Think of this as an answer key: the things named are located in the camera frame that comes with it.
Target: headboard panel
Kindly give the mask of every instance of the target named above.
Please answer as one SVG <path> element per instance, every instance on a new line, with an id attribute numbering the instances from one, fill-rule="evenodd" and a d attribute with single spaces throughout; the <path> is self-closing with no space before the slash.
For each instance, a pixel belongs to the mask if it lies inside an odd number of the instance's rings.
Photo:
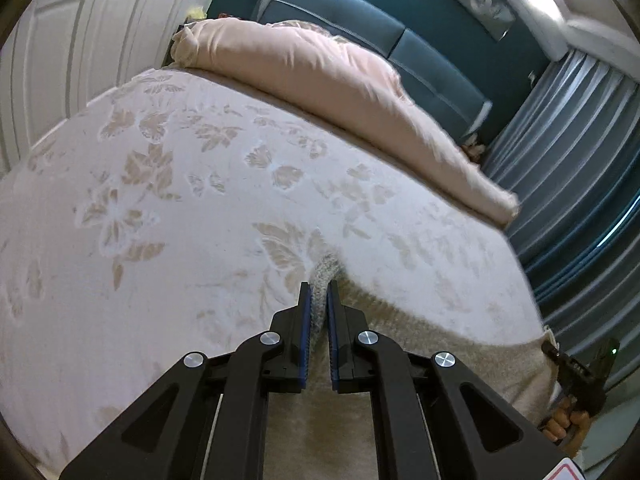
<path id="1" fill-rule="evenodd" d="M 377 52 L 396 67 L 416 104 L 458 143 L 480 127 L 491 109 L 491 102 L 442 54 L 364 0 L 258 0 L 252 19 L 315 23 Z"/>

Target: blue curtain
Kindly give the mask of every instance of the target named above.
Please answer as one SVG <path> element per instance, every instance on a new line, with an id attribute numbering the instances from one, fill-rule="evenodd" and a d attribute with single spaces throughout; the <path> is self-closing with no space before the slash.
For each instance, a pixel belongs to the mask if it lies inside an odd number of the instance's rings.
<path id="1" fill-rule="evenodd" d="M 507 235 L 563 349 L 621 340 L 615 384 L 640 365 L 640 89 L 574 51 L 549 66 L 482 170 L 516 192 Z"/>

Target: silver screw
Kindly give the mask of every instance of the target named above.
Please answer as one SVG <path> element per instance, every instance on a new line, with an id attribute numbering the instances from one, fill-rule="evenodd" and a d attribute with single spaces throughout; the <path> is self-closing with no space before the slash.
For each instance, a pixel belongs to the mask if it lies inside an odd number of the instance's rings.
<path id="1" fill-rule="evenodd" d="M 364 332 L 360 332 L 358 334 L 358 341 L 360 341 L 363 345 L 373 345 L 378 342 L 378 334 L 372 332 L 371 330 L 365 330 Z"/>
<path id="2" fill-rule="evenodd" d="M 260 336 L 263 345 L 275 345 L 280 342 L 280 334 L 277 332 L 265 332 Z"/>
<path id="3" fill-rule="evenodd" d="M 202 354 L 192 352 L 185 356 L 182 362 L 187 368 L 197 368 L 204 362 L 204 357 L 202 357 Z"/>
<path id="4" fill-rule="evenodd" d="M 449 352 L 438 352 L 435 359 L 436 364 L 438 366 L 442 366 L 443 368 L 449 368 L 450 366 L 456 364 L 456 358 Z"/>

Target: bed sheet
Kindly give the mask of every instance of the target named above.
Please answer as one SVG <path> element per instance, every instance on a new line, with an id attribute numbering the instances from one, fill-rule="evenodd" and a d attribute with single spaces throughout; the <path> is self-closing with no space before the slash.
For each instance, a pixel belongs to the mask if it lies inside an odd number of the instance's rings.
<path id="1" fill-rule="evenodd" d="M 246 86 L 139 76 L 0 182 L 0 411 L 60 471 L 182 355 L 266 329 L 327 251 L 471 341 L 543 334 L 498 229 Z"/>

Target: teal wall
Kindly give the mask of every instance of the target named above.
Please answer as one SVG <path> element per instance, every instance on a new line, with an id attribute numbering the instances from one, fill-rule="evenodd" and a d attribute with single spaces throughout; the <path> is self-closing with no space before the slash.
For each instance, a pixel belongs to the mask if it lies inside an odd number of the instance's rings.
<path id="1" fill-rule="evenodd" d="M 209 17 L 225 12 L 249 18 L 257 0 L 213 0 Z M 391 14 L 431 43 L 494 102 L 480 132 L 487 142 L 509 122 L 530 92 L 530 72 L 546 66 L 542 49 L 517 20 L 496 42 L 456 0 L 367 0 Z"/>

